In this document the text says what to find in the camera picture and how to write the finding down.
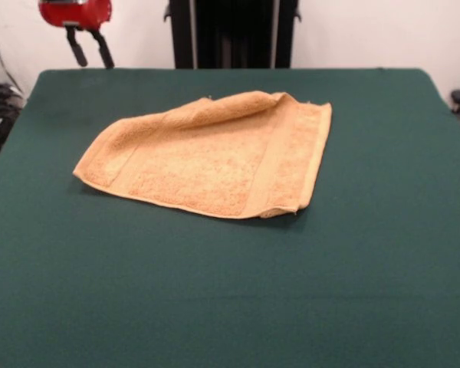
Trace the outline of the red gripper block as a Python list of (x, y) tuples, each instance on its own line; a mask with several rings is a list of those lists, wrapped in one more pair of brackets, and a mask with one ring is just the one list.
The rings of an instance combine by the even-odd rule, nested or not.
[(76, 40), (76, 26), (90, 31), (99, 45), (99, 53), (106, 69), (114, 68), (114, 61), (104, 36), (99, 29), (103, 23), (109, 22), (112, 14), (111, 0), (89, 1), (39, 1), (42, 18), (50, 25), (66, 28), (67, 41), (71, 47), (77, 64), (88, 65), (82, 47)]

